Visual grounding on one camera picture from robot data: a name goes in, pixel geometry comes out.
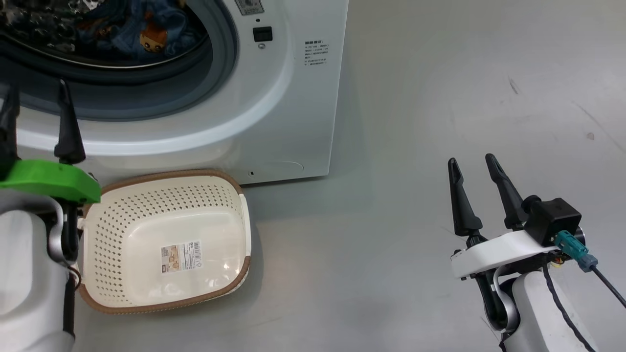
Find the white front-load washing machine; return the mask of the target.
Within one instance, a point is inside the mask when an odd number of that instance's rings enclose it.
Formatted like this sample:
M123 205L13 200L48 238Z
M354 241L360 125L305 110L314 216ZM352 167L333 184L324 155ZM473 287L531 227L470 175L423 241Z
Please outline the white front-load washing machine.
M20 87L22 158L55 160L68 84L102 185L219 169L238 183L329 172L350 0L186 0L208 35L171 59L80 43L75 24L128 0L0 0L0 104Z

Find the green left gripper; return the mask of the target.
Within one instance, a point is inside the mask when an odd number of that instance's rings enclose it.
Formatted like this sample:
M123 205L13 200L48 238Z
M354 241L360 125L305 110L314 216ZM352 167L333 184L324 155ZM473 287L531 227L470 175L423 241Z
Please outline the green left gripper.
M99 203L100 184L87 172L72 166L82 163L87 156L71 92L65 80L60 80L60 133L54 147L54 156L60 163L38 159L19 160L17 118L20 106L19 87L16 83L10 83L0 109L0 189L13 189L74 203Z

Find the white perforated laundry basket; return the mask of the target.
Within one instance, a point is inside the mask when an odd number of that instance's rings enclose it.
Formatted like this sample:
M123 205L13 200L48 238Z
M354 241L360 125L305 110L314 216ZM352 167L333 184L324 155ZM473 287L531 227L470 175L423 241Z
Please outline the white perforated laundry basket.
M80 222L81 298L105 314L197 305L239 289L252 261L241 186L217 170L138 176L103 188ZM161 273L160 248L201 241L201 269Z

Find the basket product label sticker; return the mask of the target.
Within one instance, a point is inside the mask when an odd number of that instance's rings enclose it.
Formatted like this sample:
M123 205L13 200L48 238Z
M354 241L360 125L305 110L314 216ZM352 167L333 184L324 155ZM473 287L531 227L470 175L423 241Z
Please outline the basket product label sticker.
M160 248L161 273L201 269L203 254L201 241L177 243Z

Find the blue cartoon print pajama pants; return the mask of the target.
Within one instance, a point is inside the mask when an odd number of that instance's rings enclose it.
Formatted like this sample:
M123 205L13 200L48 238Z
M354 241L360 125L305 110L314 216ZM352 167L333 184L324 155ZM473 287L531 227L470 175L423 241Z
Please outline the blue cartoon print pajama pants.
M208 35L186 0L128 0L125 22L111 43L135 60L176 58Z

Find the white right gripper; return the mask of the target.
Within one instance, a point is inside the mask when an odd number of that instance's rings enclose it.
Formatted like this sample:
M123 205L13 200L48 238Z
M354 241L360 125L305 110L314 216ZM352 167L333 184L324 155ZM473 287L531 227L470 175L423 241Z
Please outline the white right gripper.
M522 209L521 195L494 154L486 154L485 161L490 177L498 187L505 212L505 227L517 231L494 239L485 239L479 234L483 224L474 214L467 198L460 166L455 158L450 158L447 169L454 234L467 238L467 248L451 256L454 278L469 278L500 267L504 268L505 275L525 274L539 270L544 265L561 258L559 248L554 245L543 247L522 230L526 222L526 213Z

